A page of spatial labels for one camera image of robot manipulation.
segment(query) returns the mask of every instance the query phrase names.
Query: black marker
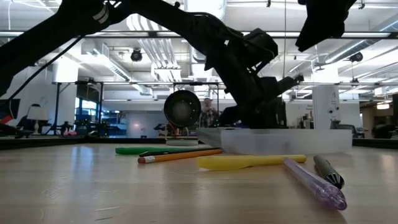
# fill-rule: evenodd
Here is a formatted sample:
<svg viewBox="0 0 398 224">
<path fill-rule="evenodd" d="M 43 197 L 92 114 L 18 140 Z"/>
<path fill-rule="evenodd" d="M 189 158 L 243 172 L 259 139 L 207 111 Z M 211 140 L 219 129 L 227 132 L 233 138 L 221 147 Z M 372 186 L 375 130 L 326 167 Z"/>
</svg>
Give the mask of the black marker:
<svg viewBox="0 0 398 224">
<path fill-rule="evenodd" d="M 146 157 L 146 156 L 161 156 L 161 155 L 168 155 L 168 154 L 177 154 L 177 153 L 184 153 L 184 152 L 198 152 L 198 151 L 206 151 L 206 150 L 214 150 L 219 149 L 219 147 L 207 147 L 201 149 L 186 149 L 186 150 L 176 150 L 176 151 L 157 151 L 157 152 L 143 152 L 139 155 L 139 157 Z"/>
<path fill-rule="evenodd" d="M 313 161 L 319 176 L 324 178 L 327 182 L 333 184 L 338 189 L 344 186 L 344 179 L 337 173 L 336 170 L 330 165 L 329 161 L 321 156 L 314 156 Z"/>
</svg>

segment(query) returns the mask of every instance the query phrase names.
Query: round metal disc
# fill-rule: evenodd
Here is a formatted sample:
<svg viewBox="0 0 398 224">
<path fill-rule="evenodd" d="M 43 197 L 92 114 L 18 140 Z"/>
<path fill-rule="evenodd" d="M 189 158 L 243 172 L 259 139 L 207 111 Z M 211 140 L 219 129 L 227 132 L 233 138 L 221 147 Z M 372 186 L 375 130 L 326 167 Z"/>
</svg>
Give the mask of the round metal disc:
<svg viewBox="0 0 398 224">
<path fill-rule="evenodd" d="M 172 125 L 189 127 L 199 119 L 201 105 L 198 97 L 188 90 L 179 90 L 167 97 L 164 114 Z"/>
</svg>

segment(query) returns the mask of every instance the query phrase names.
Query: yellow marker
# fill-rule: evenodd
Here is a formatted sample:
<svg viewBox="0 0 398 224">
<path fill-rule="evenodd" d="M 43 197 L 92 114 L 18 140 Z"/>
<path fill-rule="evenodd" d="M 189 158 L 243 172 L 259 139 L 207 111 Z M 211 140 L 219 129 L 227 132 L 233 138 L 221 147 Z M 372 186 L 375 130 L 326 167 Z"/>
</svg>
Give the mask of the yellow marker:
<svg viewBox="0 0 398 224">
<path fill-rule="evenodd" d="M 304 155 L 286 156 L 206 156 L 197 157 L 197 165 L 208 170 L 236 170 L 251 166 L 281 165 L 284 158 L 305 162 Z"/>
</svg>

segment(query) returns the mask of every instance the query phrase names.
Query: desk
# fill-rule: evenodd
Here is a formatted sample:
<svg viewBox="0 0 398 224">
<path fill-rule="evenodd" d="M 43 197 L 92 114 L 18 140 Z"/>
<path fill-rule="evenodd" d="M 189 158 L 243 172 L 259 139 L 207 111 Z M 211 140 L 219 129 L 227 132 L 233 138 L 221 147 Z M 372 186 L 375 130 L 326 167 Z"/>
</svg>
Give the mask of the desk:
<svg viewBox="0 0 398 224">
<path fill-rule="evenodd" d="M 281 166 L 207 172 L 194 159 L 139 166 L 115 155 L 118 146 L 0 151 L 1 223 L 398 222 L 398 151 L 325 156 L 346 180 L 348 208 L 339 213 Z M 312 158 L 305 166 L 313 170 Z"/>
</svg>

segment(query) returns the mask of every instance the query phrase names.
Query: purple pen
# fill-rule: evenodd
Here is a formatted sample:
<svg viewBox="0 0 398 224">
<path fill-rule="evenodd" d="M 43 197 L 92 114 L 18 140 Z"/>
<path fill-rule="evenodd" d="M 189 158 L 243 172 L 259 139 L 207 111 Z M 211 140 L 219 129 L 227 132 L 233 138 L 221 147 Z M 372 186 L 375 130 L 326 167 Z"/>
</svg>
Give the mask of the purple pen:
<svg viewBox="0 0 398 224">
<path fill-rule="evenodd" d="M 314 196 L 329 208 L 345 210 L 347 208 L 344 194 L 329 182 L 305 170 L 295 161 L 285 158 L 285 166 Z"/>
</svg>

